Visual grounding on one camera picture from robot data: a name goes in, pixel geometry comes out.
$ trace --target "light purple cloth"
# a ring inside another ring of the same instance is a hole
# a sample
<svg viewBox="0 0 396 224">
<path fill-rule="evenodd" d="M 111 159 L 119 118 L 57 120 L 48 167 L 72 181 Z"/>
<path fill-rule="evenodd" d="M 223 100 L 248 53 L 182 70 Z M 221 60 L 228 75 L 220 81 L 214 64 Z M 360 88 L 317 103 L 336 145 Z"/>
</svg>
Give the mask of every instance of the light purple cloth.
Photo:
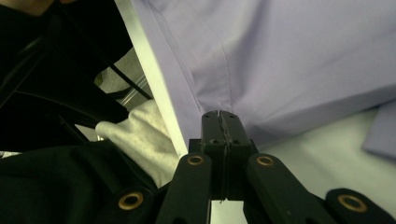
<svg viewBox="0 0 396 224">
<path fill-rule="evenodd" d="M 396 161 L 396 101 L 381 105 L 363 148 Z"/>
<path fill-rule="evenodd" d="M 186 145 L 214 109 L 265 147 L 396 99 L 394 0 L 132 2 Z"/>
</svg>

